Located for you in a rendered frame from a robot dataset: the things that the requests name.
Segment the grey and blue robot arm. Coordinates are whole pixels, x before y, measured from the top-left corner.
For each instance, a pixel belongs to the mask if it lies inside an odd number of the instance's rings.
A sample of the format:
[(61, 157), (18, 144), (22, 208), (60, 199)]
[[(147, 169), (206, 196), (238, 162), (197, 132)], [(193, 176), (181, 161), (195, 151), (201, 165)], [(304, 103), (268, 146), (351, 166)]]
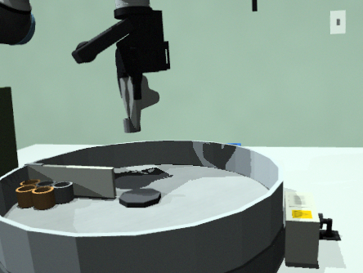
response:
[[(150, 6), (150, 0), (115, 0), (116, 9), (131, 6)], [(23, 45), (34, 36), (35, 19), (29, 0), (0, 0), (0, 44)], [(92, 62), (96, 55), (134, 30), (126, 18), (97, 35), (90, 42), (81, 42), (72, 57), (78, 64)]]

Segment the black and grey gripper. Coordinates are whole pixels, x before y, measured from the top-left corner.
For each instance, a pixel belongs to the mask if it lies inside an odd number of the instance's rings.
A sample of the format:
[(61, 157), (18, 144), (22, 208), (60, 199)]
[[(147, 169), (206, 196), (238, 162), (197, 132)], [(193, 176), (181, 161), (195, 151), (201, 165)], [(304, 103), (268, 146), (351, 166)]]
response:
[(159, 93), (149, 88), (148, 79), (143, 73), (170, 69), (169, 46), (168, 41), (164, 41), (162, 11), (144, 6), (120, 7), (114, 10), (114, 18), (128, 18), (134, 27), (129, 35), (116, 43), (115, 64), (119, 91), (128, 119), (139, 130), (141, 110), (159, 102)]

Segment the bronze bushing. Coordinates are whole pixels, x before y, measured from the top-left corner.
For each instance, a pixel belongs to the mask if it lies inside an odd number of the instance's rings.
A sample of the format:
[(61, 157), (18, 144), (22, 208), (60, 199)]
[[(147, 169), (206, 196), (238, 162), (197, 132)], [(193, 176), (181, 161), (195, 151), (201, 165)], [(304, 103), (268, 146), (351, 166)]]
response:
[(36, 182), (39, 183), (40, 180), (39, 179), (32, 179), (32, 180), (23, 181), (23, 182), (20, 183), (20, 187), (30, 186), (30, 184), (33, 185), (33, 186), (36, 186), (36, 184), (37, 184)]
[(52, 186), (36, 188), (32, 190), (32, 194), (36, 209), (47, 209), (56, 205), (54, 188)]
[(22, 186), (16, 189), (16, 196), (18, 205), (21, 208), (28, 208), (34, 206), (34, 200), (32, 190), (36, 189), (37, 186)]

